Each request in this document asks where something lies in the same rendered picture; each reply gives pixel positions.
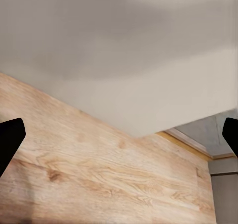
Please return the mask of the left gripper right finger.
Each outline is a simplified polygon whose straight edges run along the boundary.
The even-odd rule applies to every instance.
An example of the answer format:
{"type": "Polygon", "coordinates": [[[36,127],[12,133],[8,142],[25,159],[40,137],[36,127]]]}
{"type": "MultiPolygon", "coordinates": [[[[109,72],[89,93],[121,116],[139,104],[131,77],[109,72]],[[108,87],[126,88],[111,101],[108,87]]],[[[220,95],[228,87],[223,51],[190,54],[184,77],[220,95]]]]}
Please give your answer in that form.
{"type": "Polygon", "coordinates": [[[238,157],[238,120],[227,118],[223,126],[222,135],[238,157]]]}

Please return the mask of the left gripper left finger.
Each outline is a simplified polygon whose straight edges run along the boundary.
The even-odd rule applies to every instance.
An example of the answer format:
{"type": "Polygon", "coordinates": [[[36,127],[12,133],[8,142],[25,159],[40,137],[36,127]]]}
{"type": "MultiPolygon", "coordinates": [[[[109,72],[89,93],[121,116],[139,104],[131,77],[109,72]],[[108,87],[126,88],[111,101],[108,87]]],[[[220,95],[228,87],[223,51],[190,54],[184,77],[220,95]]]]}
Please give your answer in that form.
{"type": "Polygon", "coordinates": [[[26,137],[21,118],[0,123],[0,177],[26,137]]]}

